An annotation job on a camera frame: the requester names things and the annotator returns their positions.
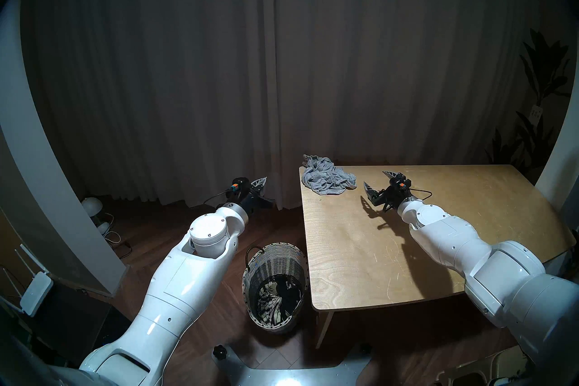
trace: white lamp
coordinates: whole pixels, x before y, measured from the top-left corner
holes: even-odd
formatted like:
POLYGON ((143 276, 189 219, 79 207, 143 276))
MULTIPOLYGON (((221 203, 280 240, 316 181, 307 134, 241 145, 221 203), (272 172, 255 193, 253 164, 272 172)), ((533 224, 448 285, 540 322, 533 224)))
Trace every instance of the white lamp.
POLYGON ((95 197, 88 197, 81 204, 101 235, 105 235, 111 225, 102 216, 102 202, 95 197))

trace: wicker basket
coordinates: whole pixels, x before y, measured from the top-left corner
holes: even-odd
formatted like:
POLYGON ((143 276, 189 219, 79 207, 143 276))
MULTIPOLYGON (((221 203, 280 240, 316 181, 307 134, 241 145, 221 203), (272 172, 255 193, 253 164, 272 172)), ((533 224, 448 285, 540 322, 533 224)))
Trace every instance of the wicker basket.
POLYGON ((245 253, 245 272, 243 272, 242 292, 249 317, 265 331, 281 334, 290 331, 297 322, 303 307, 304 297, 310 287, 307 258, 296 246, 286 242, 275 242, 264 248, 252 246, 245 253), (259 249, 248 262, 252 249, 259 249), (257 296, 260 288, 278 276, 288 277, 301 290, 302 296, 292 315, 277 325, 261 322, 256 312, 257 296))

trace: table leg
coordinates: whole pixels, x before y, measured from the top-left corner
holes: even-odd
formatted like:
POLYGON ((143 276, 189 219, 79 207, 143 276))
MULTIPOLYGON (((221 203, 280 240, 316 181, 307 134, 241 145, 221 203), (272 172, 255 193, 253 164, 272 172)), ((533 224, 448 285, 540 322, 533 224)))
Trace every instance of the table leg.
POLYGON ((327 313, 318 313, 317 323, 316 323, 316 348, 320 348, 324 336, 328 331, 330 322, 332 321, 332 316, 334 316, 333 311, 327 313))

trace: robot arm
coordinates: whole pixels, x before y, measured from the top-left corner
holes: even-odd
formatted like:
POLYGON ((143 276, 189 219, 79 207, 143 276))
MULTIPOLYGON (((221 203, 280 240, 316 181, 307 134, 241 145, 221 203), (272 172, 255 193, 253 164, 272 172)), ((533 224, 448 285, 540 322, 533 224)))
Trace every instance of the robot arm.
POLYGON ((271 207, 261 197, 265 178, 238 178, 228 202, 198 217, 157 268, 143 305, 117 341, 93 351, 80 369, 119 386, 162 384, 165 366, 185 331, 205 311, 231 260, 254 208, 271 207))
POLYGON ((516 241, 485 243, 465 220, 413 196, 402 173, 384 173, 390 178, 387 190, 364 184, 372 204, 395 208, 429 257, 458 272, 476 307, 494 325, 508 327, 537 362, 543 343, 579 299, 578 285, 547 275, 540 260, 516 241))

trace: table top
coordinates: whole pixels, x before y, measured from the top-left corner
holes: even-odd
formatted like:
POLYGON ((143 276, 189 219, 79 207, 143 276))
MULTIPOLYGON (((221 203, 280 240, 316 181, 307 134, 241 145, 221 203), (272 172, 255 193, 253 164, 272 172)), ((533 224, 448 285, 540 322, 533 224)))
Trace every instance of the table top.
MULTIPOLYGON (((318 311, 383 307, 464 291, 464 279, 432 261, 395 210, 382 213, 366 198, 389 185, 382 171, 402 172, 412 187, 432 192, 427 204, 471 223, 489 244, 511 239, 542 262, 574 243, 551 204, 506 165, 356 166, 357 188, 321 196, 301 182, 311 301, 318 311)), ((414 192, 426 197, 426 193, 414 192)))

